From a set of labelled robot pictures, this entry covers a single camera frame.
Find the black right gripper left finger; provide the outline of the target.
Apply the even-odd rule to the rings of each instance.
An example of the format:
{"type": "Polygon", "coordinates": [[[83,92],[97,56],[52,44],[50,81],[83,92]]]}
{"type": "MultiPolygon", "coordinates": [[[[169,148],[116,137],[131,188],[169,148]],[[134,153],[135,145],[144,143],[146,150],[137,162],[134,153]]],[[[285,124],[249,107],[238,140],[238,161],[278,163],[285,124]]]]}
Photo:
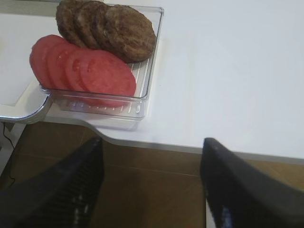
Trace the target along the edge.
{"type": "Polygon", "coordinates": [[[104,181],[93,137],[44,172],[0,192],[2,228],[87,228],[104,181]]]}

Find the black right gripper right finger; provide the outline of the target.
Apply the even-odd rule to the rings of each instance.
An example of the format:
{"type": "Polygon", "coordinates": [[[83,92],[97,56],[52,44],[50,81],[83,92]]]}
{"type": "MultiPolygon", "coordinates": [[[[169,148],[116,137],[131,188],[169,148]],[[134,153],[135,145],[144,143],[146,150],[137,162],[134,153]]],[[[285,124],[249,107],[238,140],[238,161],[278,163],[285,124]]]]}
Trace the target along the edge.
{"type": "Polygon", "coordinates": [[[205,138],[200,164],[207,224],[217,228],[302,228],[304,193],[205,138]]]}

